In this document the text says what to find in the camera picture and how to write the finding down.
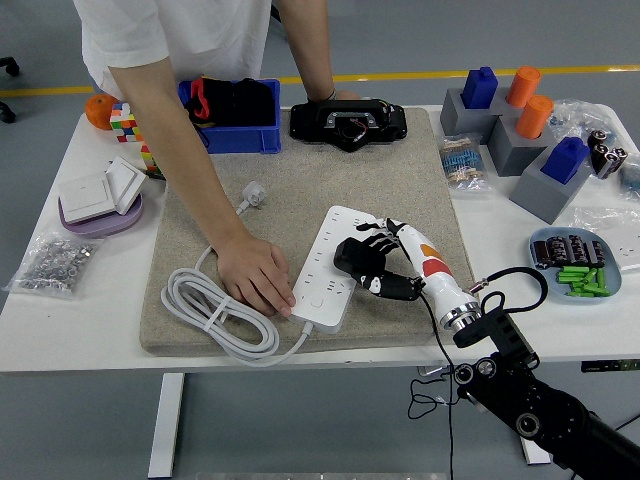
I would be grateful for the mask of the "person's right hand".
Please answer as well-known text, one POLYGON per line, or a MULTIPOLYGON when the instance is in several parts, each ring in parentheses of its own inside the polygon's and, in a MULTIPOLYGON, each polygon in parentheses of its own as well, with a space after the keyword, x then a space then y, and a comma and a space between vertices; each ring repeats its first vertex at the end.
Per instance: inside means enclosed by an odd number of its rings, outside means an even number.
POLYGON ((296 299, 283 251, 268 241, 243 233, 214 247, 217 268, 228 293, 265 316, 291 315, 296 299))

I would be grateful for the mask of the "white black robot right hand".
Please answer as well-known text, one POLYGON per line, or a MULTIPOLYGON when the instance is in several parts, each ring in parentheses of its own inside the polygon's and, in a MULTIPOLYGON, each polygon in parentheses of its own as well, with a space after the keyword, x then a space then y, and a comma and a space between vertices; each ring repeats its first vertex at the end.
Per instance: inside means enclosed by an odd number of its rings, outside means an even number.
POLYGON ((351 276, 372 294, 387 299, 413 301, 420 296, 434 303, 435 318, 442 328, 459 331, 481 316, 476 298, 459 287, 433 243, 412 226, 391 218, 356 226, 374 230, 364 240, 349 237, 334 255, 334 266, 351 276), (386 255, 400 248, 415 275, 405 277, 386 269, 386 255))

